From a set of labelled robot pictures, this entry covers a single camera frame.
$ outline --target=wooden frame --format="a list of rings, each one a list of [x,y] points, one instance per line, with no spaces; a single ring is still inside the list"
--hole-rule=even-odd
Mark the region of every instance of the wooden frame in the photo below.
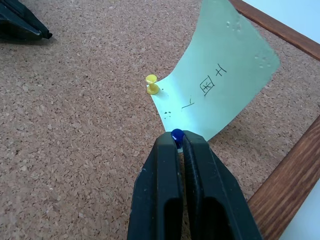
[[[230,2],[246,18],[320,60],[320,44],[242,0]],[[320,116],[248,201],[264,239],[282,235],[319,178]]]

